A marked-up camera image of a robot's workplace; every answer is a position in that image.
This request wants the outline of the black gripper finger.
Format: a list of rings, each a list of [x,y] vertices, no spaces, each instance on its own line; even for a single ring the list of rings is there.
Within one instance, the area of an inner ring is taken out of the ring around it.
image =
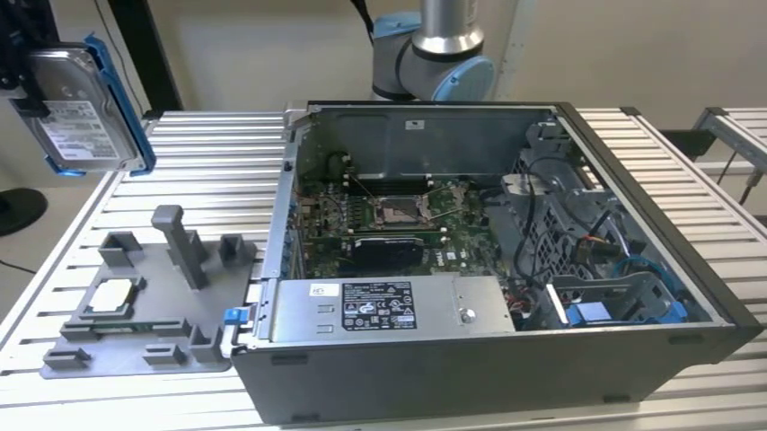
[[[44,101],[34,97],[26,96],[24,98],[9,98],[8,100],[21,118],[41,119],[50,115]]]

